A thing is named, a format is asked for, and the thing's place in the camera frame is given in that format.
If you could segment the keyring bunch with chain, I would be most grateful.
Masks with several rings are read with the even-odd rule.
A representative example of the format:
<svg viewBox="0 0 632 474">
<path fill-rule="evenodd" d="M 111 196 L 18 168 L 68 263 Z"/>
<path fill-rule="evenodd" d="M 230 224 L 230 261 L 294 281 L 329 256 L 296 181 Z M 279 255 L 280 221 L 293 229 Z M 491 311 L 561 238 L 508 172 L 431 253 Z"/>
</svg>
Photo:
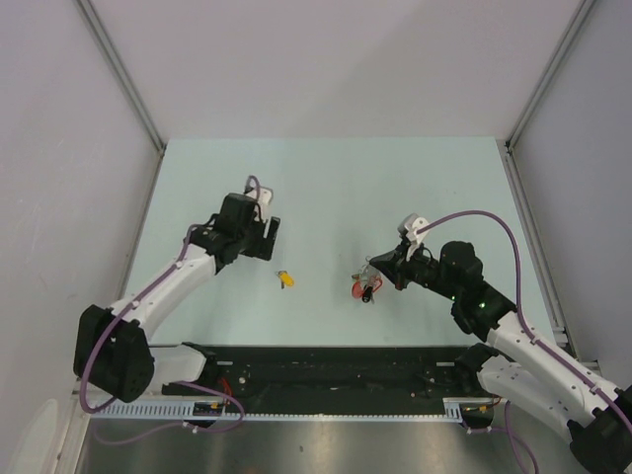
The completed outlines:
<svg viewBox="0 0 632 474">
<path fill-rule="evenodd" d="M 372 267 L 369 260 L 370 257 L 365 258 L 365 263 L 352 274 L 352 280 L 354 283 L 359 280 L 364 285 L 364 293 L 362 299 L 359 300 L 373 304 L 375 293 L 381 288 L 383 280 L 382 273 Z"/>
</svg>

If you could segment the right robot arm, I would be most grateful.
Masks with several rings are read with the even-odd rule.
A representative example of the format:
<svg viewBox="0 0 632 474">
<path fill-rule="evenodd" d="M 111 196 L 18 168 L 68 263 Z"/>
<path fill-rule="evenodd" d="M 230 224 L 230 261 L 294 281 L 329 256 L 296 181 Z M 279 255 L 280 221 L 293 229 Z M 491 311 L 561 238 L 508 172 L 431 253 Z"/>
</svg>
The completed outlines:
<svg viewBox="0 0 632 474">
<path fill-rule="evenodd" d="M 590 473 L 631 465 L 631 391 L 622 389 L 549 342 L 516 305 L 488 284 L 471 244 L 449 242 L 438 258 L 406 244 L 370 265 L 397 289 L 415 283 L 448 298 L 466 334 L 479 338 L 455 371 L 467 396 L 484 390 L 505 398 L 557 433 Z"/>
</svg>

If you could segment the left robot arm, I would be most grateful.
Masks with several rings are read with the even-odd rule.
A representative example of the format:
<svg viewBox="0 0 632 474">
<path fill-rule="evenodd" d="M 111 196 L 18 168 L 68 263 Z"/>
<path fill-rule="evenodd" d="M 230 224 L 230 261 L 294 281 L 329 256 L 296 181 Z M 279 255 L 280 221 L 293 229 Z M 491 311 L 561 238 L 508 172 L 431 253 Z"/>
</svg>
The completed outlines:
<svg viewBox="0 0 632 474">
<path fill-rule="evenodd" d="M 185 382 L 196 394 L 211 392 L 218 371 L 209 352 L 193 344 L 152 348 L 149 341 L 197 288 L 244 256 L 271 259 L 280 226 L 271 214 L 274 193 L 250 188 L 227 195 L 206 223 L 192 224 L 181 250 L 158 276 L 134 294 L 82 313 L 73 361 L 80 402 L 88 413 L 87 389 L 130 403 L 148 390 Z"/>
</svg>

